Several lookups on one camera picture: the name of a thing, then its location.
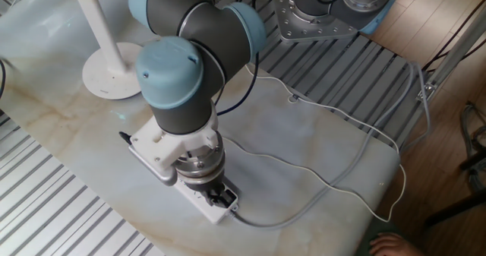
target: white lamp pole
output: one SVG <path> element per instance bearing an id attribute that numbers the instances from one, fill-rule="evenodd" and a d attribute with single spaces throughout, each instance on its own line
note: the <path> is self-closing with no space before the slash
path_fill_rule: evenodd
<path id="1" fill-rule="evenodd" d="M 134 63 L 141 47 L 133 43 L 116 44 L 98 0 L 78 0 L 100 49 L 83 67 L 83 82 L 96 96 L 121 100 L 140 92 Z"/>

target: metal rack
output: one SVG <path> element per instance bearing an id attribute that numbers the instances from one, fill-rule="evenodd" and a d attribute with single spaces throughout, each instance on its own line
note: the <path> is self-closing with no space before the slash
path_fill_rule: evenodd
<path id="1" fill-rule="evenodd" d="M 164 254 L 6 115 L 0 255 Z"/>

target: metal bar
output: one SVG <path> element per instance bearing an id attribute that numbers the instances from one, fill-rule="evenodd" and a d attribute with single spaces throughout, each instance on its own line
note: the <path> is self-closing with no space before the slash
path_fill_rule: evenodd
<path id="1" fill-rule="evenodd" d="M 456 45 L 449 51 L 449 55 L 440 63 L 437 70 L 427 84 L 439 86 L 461 62 L 462 57 L 472 48 L 482 34 L 486 31 L 486 8 L 483 8 L 478 17 L 459 38 Z"/>
<path id="2" fill-rule="evenodd" d="M 462 199 L 461 201 L 452 204 L 435 214 L 432 214 L 425 220 L 424 224 L 426 227 L 436 225 L 484 203 L 486 203 L 486 189 Z"/>

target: metal mounting plate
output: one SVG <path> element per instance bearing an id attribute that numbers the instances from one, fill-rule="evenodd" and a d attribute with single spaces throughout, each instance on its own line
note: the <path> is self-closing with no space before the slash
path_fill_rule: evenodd
<path id="1" fill-rule="evenodd" d="M 276 18 L 278 20 L 282 40 L 286 42 L 304 42 L 316 40 L 348 39 L 355 36 L 358 31 L 354 27 L 332 17 L 326 21 L 307 21 L 298 17 L 298 10 L 292 0 L 273 0 Z"/>

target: gray cable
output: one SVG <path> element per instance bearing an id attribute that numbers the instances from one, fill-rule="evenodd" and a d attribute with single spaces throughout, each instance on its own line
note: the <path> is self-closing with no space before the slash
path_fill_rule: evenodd
<path id="1" fill-rule="evenodd" d="M 432 123 L 431 123 L 431 113 L 428 109 L 428 100 L 427 100 L 427 92 L 425 90 L 425 82 L 424 82 L 424 74 L 422 72 L 422 69 L 418 63 L 415 63 L 415 67 L 418 70 L 418 79 L 420 80 L 420 87 L 422 91 L 422 103 L 424 103 L 424 110 L 425 110 L 425 117 L 427 118 L 427 131 L 425 131 L 424 134 L 421 136 L 417 137 L 414 139 L 414 141 L 410 142 L 408 145 L 404 146 L 403 150 L 408 150 L 411 146 L 417 144 L 419 141 L 424 139 L 426 136 L 428 136 L 428 133 L 432 129 Z"/>
<path id="2" fill-rule="evenodd" d="M 379 126 L 380 123 L 384 119 L 386 119 L 388 117 L 388 115 L 390 113 L 392 113 L 402 103 L 402 101 L 405 99 L 407 93 L 410 91 L 410 89 L 412 89 L 412 81 L 413 81 L 413 77 L 414 77 L 414 67 L 413 67 L 413 65 L 411 63 L 408 63 L 408 64 L 409 64 L 409 70 L 410 70 L 409 73 L 410 74 L 409 74 L 409 82 L 407 84 L 407 87 L 404 89 L 404 91 L 403 91 L 402 95 L 400 96 L 400 98 L 374 123 L 374 126 L 375 127 Z M 359 160 L 361 159 L 361 157 L 365 153 L 365 149 L 366 149 L 366 147 L 367 147 L 367 145 L 368 145 L 368 143 L 369 143 L 369 141 L 371 139 L 371 135 L 373 135 L 373 132 L 374 132 L 373 129 L 371 129 L 368 132 L 368 135 L 366 136 L 366 139 L 364 140 L 361 148 L 359 149 L 358 155 L 356 155 L 356 157 L 353 160 L 352 164 L 350 166 L 348 166 L 348 168 L 344 172 L 342 172 L 336 179 L 334 179 L 331 182 L 331 185 L 332 186 L 339 184 L 339 182 L 341 182 L 356 167 L 356 165 L 358 165 Z M 240 222 L 240 223 L 242 223 L 242 224 L 244 224 L 246 226 L 256 227 L 258 229 L 268 229 L 268 230 L 282 229 L 282 228 L 284 228 L 286 226 L 290 226 L 292 223 L 294 223 L 295 221 L 297 221 L 298 219 L 300 219 L 328 191 L 329 191 L 329 188 L 328 187 L 323 188 L 299 212 L 297 212 L 295 215 L 291 216 L 290 218 L 288 218 L 287 220 L 285 220 L 283 222 L 276 223 L 276 224 L 273 224 L 273 225 L 260 225 L 260 224 L 257 224 L 257 223 L 250 222 L 250 221 L 246 220 L 245 218 L 241 217 L 236 212 L 233 212 L 231 216 L 233 216 L 237 222 Z"/>

